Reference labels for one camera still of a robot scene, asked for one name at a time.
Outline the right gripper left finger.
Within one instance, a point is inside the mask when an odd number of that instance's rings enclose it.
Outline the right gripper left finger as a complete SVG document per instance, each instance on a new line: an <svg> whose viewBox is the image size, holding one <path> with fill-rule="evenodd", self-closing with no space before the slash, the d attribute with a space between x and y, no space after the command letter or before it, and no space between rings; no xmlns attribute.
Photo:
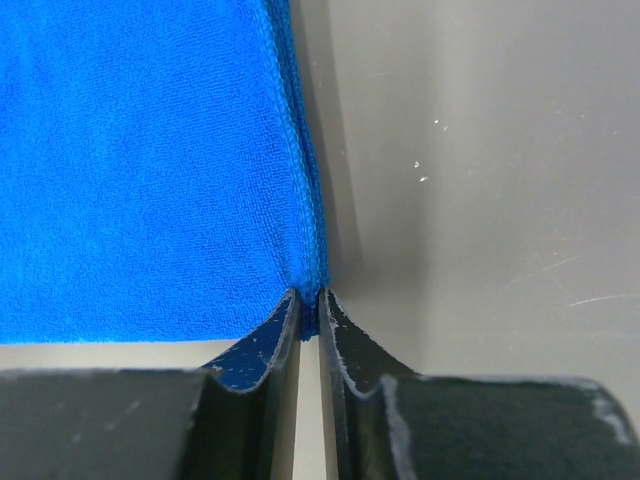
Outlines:
<svg viewBox="0 0 640 480"><path fill-rule="evenodd" d="M288 479L302 301L196 369L1 374L5 479Z"/></svg>

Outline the blue towel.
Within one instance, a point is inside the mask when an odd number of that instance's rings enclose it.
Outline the blue towel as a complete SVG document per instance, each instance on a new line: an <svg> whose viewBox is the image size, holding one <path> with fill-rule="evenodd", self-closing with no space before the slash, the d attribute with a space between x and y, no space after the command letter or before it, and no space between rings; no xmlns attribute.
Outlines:
<svg viewBox="0 0 640 480"><path fill-rule="evenodd" d="M240 338L328 282L286 1L1 5L1 340Z"/></svg>

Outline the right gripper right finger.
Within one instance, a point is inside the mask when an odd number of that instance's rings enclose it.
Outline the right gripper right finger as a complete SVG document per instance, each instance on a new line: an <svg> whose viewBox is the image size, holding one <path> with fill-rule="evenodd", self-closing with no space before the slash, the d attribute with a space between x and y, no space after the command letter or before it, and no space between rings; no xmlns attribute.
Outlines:
<svg viewBox="0 0 640 480"><path fill-rule="evenodd" d="M581 377L426 376L388 353L338 297L317 303L331 479L635 479L621 404Z"/></svg>

